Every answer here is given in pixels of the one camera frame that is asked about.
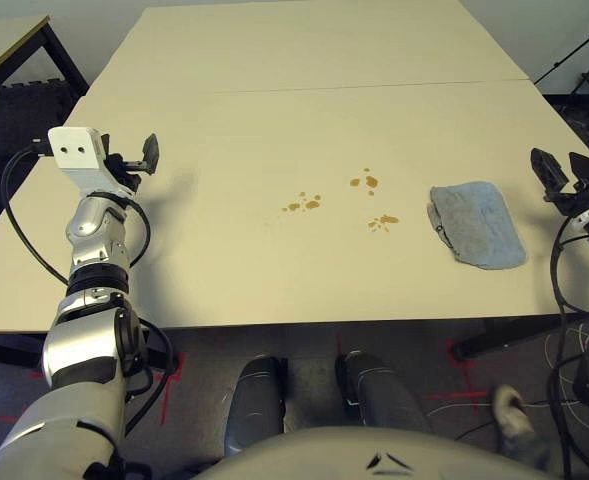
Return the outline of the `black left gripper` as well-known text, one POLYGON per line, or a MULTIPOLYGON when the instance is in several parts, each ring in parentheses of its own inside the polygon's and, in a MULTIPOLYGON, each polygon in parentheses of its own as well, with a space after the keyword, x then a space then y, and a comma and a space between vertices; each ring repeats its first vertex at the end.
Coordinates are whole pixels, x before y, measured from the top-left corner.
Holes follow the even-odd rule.
POLYGON ((136 193, 141 183, 139 173, 146 172, 153 175, 159 161, 159 144, 157 136, 152 133, 144 142, 143 159, 141 161, 125 161, 121 154, 110 153, 110 135, 102 134, 101 142, 106 154, 104 164, 111 175, 122 186, 136 193))

